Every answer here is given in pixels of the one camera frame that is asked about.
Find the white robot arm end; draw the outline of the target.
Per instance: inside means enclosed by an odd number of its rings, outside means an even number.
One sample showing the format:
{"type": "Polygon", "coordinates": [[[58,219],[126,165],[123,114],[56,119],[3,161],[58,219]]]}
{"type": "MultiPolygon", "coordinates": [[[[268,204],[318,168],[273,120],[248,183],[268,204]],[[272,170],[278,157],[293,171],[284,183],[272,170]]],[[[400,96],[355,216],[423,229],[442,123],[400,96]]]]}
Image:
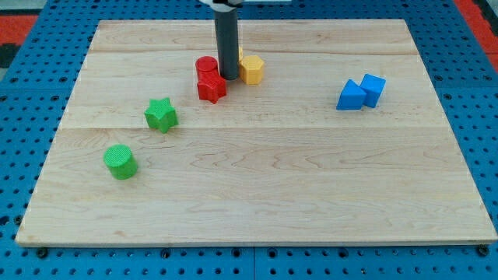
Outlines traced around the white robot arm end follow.
{"type": "Polygon", "coordinates": [[[252,5],[290,5],[292,0],[199,0],[217,12],[229,12],[232,9],[252,5]]]}

